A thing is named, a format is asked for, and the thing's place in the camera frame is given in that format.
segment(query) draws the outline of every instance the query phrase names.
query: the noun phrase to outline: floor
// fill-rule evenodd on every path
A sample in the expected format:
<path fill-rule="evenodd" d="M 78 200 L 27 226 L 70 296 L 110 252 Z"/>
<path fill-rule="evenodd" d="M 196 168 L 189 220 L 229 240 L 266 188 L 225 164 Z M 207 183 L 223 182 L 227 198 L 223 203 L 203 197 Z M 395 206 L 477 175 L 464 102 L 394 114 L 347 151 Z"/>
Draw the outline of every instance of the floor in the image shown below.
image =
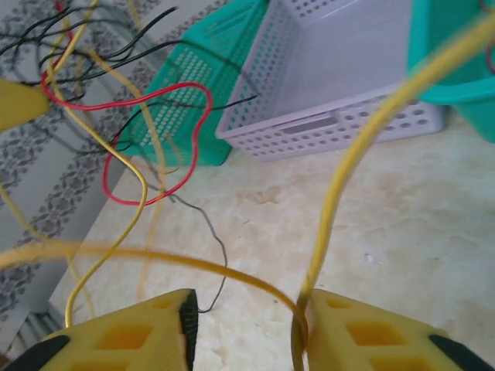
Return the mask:
<path fill-rule="evenodd" d="M 495 364 L 494 148 L 458 117 L 442 133 L 375 145 L 341 200 L 317 287 L 443 328 Z M 236 151 L 219 168 L 198 169 L 179 194 L 209 213 L 231 267 L 296 298 L 342 154 L 258 163 Z M 137 199 L 140 190 L 126 172 L 115 192 Z M 87 239 L 114 240 L 133 212 L 107 203 Z M 144 245 L 151 215 L 147 208 L 125 244 Z M 178 203 L 165 202 L 156 245 L 222 262 L 201 215 Z M 90 263 L 77 260 L 81 271 Z M 136 302 L 142 265 L 112 260 L 94 275 L 88 287 L 99 315 Z M 204 308 L 219 283 L 153 263 L 147 296 L 195 288 Z M 66 274 L 52 297 L 60 310 L 72 287 Z M 76 320 L 85 319 L 79 297 Z M 291 369 L 290 321 L 274 298 L 227 280 L 215 309 L 200 316 L 195 370 Z"/>

